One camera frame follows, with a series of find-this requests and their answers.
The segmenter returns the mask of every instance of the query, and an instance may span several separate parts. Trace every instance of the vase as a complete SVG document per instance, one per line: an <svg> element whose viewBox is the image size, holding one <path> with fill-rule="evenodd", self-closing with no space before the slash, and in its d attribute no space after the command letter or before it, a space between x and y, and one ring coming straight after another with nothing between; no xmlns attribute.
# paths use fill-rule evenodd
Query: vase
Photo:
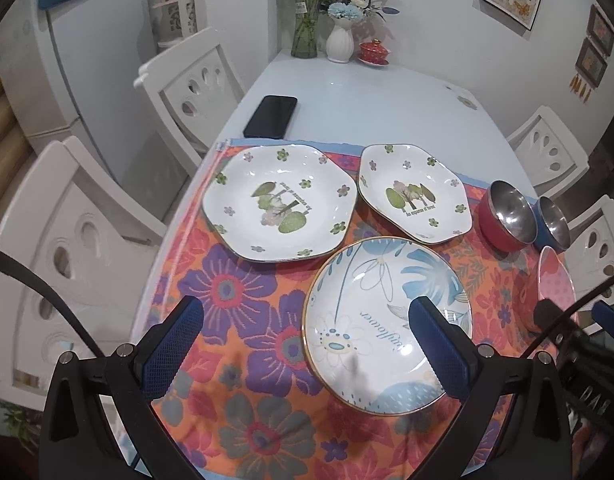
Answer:
<svg viewBox="0 0 614 480"><path fill-rule="evenodd" d="M334 63L349 63L354 53L354 36L351 27L354 25L348 18L333 18L334 30L327 38L327 58Z"/></svg>
<svg viewBox="0 0 614 480"><path fill-rule="evenodd" d="M316 23L321 0L295 1L296 26L293 32L292 56L303 59L316 57Z"/></svg>

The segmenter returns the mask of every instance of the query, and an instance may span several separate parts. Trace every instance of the refrigerator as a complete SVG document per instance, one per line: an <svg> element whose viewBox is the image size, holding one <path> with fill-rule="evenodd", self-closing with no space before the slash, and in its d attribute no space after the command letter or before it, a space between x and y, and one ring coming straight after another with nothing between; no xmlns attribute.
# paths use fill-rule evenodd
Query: refrigerator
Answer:
<svg viewBox="0 0 614 480"><path fill-rule="evenodd" d="M48 11L16 0L0 23L0 78L39 153L73 135L162 219L186 174L133 89L156 55L147 0L73 0Z"/></svg>

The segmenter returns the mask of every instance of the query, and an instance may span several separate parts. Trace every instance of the tablecloth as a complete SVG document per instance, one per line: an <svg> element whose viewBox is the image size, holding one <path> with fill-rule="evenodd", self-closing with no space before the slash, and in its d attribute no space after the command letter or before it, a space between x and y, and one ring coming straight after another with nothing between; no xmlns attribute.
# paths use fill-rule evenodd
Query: tablecloth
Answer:
<svg viewBox="0 0 614 480"><path fill-rule="evenodd" d="M212 174L243 146L227 147ZM356 178L359 157L327 152ZM191 462L229 477L271 480L407 478L457 411L444 397L406 416L370 416L336 400L311 374L300 339L305 293L326 256L253 264L221 244L200 208L189 206L165 261L146 331L182 296L200 298L205 325L168 393L153 407ZM517 356L531 337L513 303L536 264L527 248L498 254L482 238L476 206L485 190L466 184L474 227L435 246L470 299L473 340ZM359 199L345 243L403 233ZM500 430L502 397L470 466L486 459Z"/></svg>

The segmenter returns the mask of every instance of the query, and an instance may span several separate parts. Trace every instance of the black smartphone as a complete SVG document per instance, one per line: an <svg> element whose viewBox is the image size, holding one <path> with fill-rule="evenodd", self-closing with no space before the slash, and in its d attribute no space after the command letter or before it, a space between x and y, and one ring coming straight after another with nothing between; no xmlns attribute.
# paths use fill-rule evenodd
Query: black smartphone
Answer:
<svg viewBox="0 0 614 480"><path fill-rule="evenodd" d="M251 116L242 134L245 137L282 139L298 99L283 95L266 95Z"/></svg>

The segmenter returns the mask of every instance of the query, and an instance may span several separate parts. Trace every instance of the wall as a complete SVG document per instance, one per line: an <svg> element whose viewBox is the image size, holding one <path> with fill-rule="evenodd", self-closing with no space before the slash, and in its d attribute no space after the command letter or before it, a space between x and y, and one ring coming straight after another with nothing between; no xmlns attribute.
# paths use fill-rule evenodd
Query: wall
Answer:
<svg viewBox="0 0 614 480"><path fill-rule="evenodd" d="M194 0L198 29L225 35L226 53L247 90L279 51L276 0Z"/></svg>
<svg viewBox="0 0 614 480"><path fill-rule="evenodd" d="M614 115L614 49L587 104L569 88L593 1L542 0L531 31L479 0L389 0L401 14L372 25L391 62L469 89L506 136L548 105L590 153ZM280 13L287 48L293 17Z"/></svg>

